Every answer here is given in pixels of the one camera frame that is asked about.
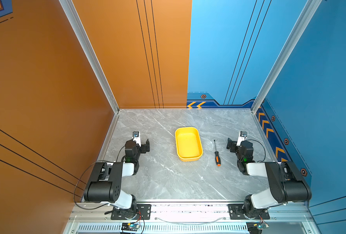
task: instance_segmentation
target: black bracket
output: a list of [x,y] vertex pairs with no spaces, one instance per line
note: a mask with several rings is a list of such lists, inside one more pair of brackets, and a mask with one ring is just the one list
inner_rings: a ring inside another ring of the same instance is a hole
[[[243,204],[228,204],[230,219],[250,219],[244,214]],[[261,217],[265,220],[270,219],[269,212],[267,209],[260,210]]]
[[[135,218],[133,218],[133,220],[139,219],[139,211],[144,220],[149,220],[151,217],[151,204],[137,204],[137,215],[135,216]],[[130,220],[130,219],[127,219],[126,217],[130,217],[131,213],[132,211],[129,211],[129,210],[119,210],[119,209],[113,208],[112,216],[110,217],[110,219],[111,220]]]

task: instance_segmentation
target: screwdriver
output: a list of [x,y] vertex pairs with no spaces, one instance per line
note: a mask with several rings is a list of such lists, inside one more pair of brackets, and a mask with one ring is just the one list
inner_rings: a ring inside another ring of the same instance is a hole
[[217,151],[216,141],[213,140],[213,142],[215,143],[215,161],[217,166],[221,166],[221,160],[220,160],[219,152]]

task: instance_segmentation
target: yellow container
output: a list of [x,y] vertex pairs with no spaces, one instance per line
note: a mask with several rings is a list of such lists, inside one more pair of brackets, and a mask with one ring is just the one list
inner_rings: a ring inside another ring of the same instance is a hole
[[196,161],[203,155],[199,132],[196,128],[185,127],[176,130],[177,154],[181,161]]

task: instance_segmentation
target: yellow chevron arrow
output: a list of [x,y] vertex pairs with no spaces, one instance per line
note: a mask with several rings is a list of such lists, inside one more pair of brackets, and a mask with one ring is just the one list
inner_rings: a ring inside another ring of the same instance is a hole
[[261,112],[259,113],[259,122],[260,122],[260,116],[261,116],[261,115],[265,115],[265,114],[264,114],[264,113],[261,113]]
[[267,138],[268,138],[268,133],[269,133],[269,132],[273,132],[273,133],[274,133],[273,129],[267,128],[267,132],[265,133],[265,134],[267,135]]
[[204,103],[206,103],[205,101],[200,103],[199,105],[197,105],[197,108],[201,108],[201,105],[203,105]]
[[285,153],[285,151],[282,148],[276,147],[276,158],[278,158],[278,152],[279,151],[282,152],[282,153]]
[[262,123],[263,123],[262,128],[264,130],[264,124],[269,124],[269,122],[267,120],[263,120]]
[[194,103],[196,103],[196,101],[193,101],[193,102],[190,103],[190,105],[188,105],[187,107],[192,109],[191,105],[194,104]]

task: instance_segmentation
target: orange wall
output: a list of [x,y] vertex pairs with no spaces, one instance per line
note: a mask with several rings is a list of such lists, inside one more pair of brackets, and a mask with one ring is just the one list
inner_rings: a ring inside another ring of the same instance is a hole
[[191,0],[73,2],[120,108],[186,107]]
[[0,131],[0,234],[62,233],[113,112],[58,1],[13,1],[1,21],[0,129],[62,169]]

